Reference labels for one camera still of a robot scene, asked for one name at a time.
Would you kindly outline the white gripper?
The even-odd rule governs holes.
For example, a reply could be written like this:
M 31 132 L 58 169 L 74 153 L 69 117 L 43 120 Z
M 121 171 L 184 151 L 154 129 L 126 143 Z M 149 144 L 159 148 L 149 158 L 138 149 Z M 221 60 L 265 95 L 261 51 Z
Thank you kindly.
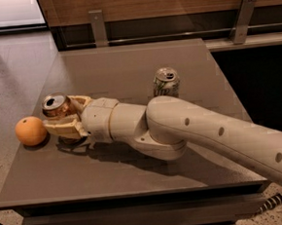
M 69 109 L 73 114 L 81 114 L 79 119 L 44 120 L 47 132 L 65 138 L 81 139 L 88 136 L 94 142 L 111 143 L 109 132 L 110 117 L 119 101 L 112 98 L 91 99 L 86 95 L 69 95 Z

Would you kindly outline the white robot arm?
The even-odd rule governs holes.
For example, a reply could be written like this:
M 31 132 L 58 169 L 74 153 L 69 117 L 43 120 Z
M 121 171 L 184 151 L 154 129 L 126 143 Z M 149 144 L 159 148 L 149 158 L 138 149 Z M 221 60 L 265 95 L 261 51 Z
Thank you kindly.
M 156 96 L 146 105 L 107 97 L 54 93 L 42 101 L 48 133 L 95 142 L 123 142 L 139 153 L 177 160 L 197 144 L 282 186 L 282 131 L 275 131 L 183 99 Z

